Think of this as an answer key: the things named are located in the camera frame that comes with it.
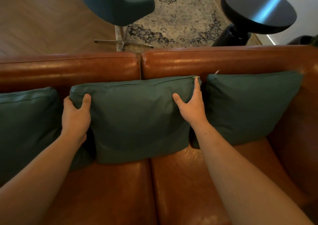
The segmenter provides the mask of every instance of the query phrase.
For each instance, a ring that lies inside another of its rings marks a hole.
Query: area rug
[[[127,41],[155,48],[212,46],[227,26],[214,0],[155,0],[155,11],[129,25]],[[120,40],[119,28],[115,27]],[[140,53],[146,47],[125,46],[125,51]]]

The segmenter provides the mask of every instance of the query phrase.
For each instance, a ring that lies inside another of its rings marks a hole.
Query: green throw pillow
[[[50,87],[0,94],[0,186],[59,137],[62,112],[57,91]],[[81,147],[70,170],[92,161]]]
[[[189,145],[189,124],[172,99],[188,102],[194,76],[73,86],[70,99],[80,108],[92,96],[91,129],[97,161],[120,163],[168,155]]]
[[[302,78],[296,71],[210,74],[205,93],[207,119],[231,145],[258,140],[274,129],[298,93]],[[199,148],[196,138],[193,147]]]

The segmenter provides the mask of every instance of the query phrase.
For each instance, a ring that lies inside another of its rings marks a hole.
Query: brown leather sofa
[[[302,87],[268,136],[235,148],[312,219],[318,216],[318,50],[208,47],[131,53],[3,57],[0,92],[51,86],[61,98],[87,82],[298,70]],[[42,224],[230,224],[200,150],[70,172]]]

